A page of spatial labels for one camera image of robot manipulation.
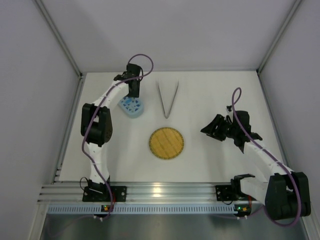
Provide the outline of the metal tongs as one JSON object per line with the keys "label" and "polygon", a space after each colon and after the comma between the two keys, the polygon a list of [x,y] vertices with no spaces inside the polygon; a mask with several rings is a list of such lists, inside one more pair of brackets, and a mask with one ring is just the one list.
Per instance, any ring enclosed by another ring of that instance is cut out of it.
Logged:
{"label": "metal tongs", "polygon": [[162,114],[167,120],[171,115],[180,81],[178,79],[157,79],[155,85],[160,100]]}

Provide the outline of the light blue lunch box lid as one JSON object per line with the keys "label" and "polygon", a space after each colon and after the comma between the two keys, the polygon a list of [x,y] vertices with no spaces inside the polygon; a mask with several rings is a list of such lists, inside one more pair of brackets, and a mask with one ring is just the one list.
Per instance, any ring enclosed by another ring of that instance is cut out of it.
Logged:
{"label": "light blue lunch box lid", "polygon": [[142,113],[144,110],[143,102],[138,97],[124,97],[118,106],[128,115]]}

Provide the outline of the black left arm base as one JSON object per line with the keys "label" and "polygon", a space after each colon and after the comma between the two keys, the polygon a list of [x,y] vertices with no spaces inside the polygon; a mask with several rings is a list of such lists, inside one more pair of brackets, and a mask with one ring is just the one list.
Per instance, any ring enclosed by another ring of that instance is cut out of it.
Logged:
{"label": "black left arm base", "polygon": [[[112,193],[112,199],[114,202],[126,202],[127,199],[127,187],[126,186],[111,186],[110,187]],[[110,202],[110,192],[107,187],[103,187],[101,189],[97,188],[89,188],[86,186],[84,188],[83,202],[92,202],[92,203],[102,203],[102,202]]]}

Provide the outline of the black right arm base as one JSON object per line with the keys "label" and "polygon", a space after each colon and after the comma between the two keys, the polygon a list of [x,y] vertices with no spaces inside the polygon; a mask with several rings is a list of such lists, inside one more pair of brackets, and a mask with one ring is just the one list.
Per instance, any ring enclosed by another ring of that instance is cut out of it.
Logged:
{"label": "black right arm base", "polygon": [[231,202],[243,198],[240,191],[232,185],[216,185],[216,198],[220,202]]}

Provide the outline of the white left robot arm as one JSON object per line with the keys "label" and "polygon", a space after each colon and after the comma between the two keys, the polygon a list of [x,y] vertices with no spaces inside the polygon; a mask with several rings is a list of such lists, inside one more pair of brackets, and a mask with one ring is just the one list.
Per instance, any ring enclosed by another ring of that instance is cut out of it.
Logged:
{"label": "white left robot arm", "polygon": [[95,187],[107,185],[110,178],[104,145],[110,141],[113,134],[111,111],[124,97],[139,97],[142,78],[142,67],[128,63],[126,71],[118,74],[97,100],[82,106],[81,149],[90,160],[89,180]]}

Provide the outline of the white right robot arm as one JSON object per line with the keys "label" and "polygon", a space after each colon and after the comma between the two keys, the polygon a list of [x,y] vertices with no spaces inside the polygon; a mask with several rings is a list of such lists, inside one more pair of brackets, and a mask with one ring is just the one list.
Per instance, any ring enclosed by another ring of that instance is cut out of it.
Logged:
{"label": "white right robot arm", "polygon": [[262,137],[251,131],[247,111],[232,112],[230,107],[227,109],[227,116],[217,114],[201,129],[201,133],[221,142],[232,139],[245,160],[253,163],[264,179],[258,179],[252,173],[236,175],[227,187],[216,186],[217,200],[223,202],[252,197],[264,205],[268,216],[274,221],[309,216],[311,200],[308,177],[273,160],[265,152]]}

